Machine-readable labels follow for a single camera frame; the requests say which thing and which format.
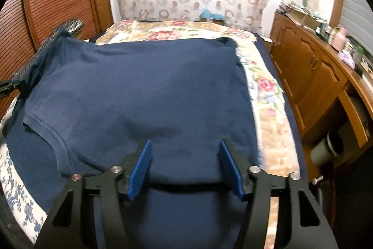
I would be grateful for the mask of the grey cylindrical bin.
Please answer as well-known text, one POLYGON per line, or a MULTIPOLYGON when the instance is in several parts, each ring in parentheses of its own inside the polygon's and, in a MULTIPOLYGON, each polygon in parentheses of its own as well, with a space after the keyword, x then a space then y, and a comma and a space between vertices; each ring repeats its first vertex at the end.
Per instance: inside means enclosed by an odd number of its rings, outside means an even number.
POLYGON ((311 160, 316 166, 324 165, 344 152, 344 143, 339 131, 331 130, 312 150, 311 160))

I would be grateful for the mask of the navy blue printed t-shirt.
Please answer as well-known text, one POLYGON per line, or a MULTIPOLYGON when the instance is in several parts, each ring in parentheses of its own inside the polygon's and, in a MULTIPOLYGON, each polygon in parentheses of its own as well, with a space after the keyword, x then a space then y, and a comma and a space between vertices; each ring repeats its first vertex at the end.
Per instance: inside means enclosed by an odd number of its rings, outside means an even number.
MULTIPOLYGON (((23 101, 23 124, 52 149, 53 162, 37 178, 45 183, 45 201, 36 199, 43 210, 50 211, 73 174, 103 173, 141 140, 176 138, 186 131, 168 116, 150 115, 150 99, 164 88, 155 77, 165 76, 175 84, 175 73, 196 68, 203 60, 217 64, 228 49, 225 37, 196 39, 195 47, 188 47, 186 40, 98 46, 59 33, 25 74, 26 86, 18 97, 23 101)), ((149 215, 139 205, 150 192, 150 168, 140 196, 124 206, 135 248, 148 248, 138 219, 149 215)))

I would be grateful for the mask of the lilac cloth on sideboard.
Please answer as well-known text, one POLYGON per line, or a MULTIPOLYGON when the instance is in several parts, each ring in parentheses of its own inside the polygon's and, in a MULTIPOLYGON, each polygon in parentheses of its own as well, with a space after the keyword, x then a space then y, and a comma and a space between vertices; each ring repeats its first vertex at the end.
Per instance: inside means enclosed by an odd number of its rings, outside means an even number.
POLYGON ((346 51, 342 50, 338 53, 338 58, 345 63, 347 66, 349 66, 351 69, 355 69, 355 62, 353 61, 352 55, 346 51))

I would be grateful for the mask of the light blue cloth bundle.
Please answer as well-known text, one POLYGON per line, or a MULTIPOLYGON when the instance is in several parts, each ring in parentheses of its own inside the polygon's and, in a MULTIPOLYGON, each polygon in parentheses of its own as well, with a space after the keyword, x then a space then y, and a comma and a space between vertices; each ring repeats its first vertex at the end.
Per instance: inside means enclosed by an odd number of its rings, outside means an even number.
POLYGON ((225 22, 225 17, 223 14, 212 13, 208 9, 203 9, 199 15, 201 20, 212 20, 212 21, 221 21, 225 22))

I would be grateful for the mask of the pink floral beige blanket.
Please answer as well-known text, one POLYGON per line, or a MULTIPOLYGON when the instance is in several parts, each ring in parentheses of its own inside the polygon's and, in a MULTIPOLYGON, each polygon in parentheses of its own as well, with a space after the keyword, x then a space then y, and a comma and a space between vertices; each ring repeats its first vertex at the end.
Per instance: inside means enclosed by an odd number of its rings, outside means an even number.
POLYGON ((138 219, 148 248, 233 247, 245 206, 219 174, 222 138, 268 173, 307 173, 294 113, 257 34, 215 23, 120 21, 97 43, 185 39, 195 47, 197 38, 224 37, 229 54, 217 64, 183 68, 175 84, 155 77, 164 88, 150 99, 150 115, 168 116, 186 131, 152 139, 150 192, 139 205, 149 215, 138 219))

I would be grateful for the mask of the blue floral white quilt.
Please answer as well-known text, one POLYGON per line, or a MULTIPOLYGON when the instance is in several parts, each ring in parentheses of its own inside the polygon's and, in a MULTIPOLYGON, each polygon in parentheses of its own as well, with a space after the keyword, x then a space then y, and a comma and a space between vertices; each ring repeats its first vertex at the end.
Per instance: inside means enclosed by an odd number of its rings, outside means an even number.
POLYGON ((23 124, 23 101, 15 96, 1 120, 1 224, 21 248, 33 248, 47 213, 44 182, 37 178, 53 162, 50 145, 23 124))

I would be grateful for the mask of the wooden sideboard cabinet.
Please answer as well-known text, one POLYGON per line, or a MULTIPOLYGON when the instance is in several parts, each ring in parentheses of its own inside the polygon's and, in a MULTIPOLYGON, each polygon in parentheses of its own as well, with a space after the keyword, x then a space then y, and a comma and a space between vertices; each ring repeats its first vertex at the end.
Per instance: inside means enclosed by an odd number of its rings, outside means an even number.
POLYGON ((302 143, 318 144, 330 130, 344 141, 333 165, 343 168, 372 147, 372 92, 326 42, 276 12, 271 59, 295 115, 302 143))

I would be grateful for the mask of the pink bottle on sideboard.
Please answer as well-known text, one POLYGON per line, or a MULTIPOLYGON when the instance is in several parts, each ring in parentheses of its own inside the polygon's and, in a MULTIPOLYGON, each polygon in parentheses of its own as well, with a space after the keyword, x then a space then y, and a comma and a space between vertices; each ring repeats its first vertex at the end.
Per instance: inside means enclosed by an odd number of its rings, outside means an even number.
POLYGON ((347 31, 344 27, 336 27, 335 35, 332 40, 332 47, 338 52, 342 51, 346 43, 347 31))

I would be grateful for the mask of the grey window roller blind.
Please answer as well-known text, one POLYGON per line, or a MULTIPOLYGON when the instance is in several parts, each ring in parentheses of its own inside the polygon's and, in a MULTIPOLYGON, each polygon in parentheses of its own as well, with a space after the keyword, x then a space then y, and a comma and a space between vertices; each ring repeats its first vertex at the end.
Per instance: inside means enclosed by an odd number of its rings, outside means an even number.
POLYGON ((366 0, 343 0, 339 24, 372 54, 373 15, 366 0))

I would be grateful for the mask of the brown louvered wardrobe door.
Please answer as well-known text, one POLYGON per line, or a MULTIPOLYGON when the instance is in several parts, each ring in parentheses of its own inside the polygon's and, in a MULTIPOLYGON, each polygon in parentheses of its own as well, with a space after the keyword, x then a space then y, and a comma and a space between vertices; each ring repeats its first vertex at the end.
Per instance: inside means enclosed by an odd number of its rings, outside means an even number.
POLYGON ((113 24, 110 0, 6 0, 1 8, 1 79, 10 78, 62 22, 83 22, 82 39, 113 24))

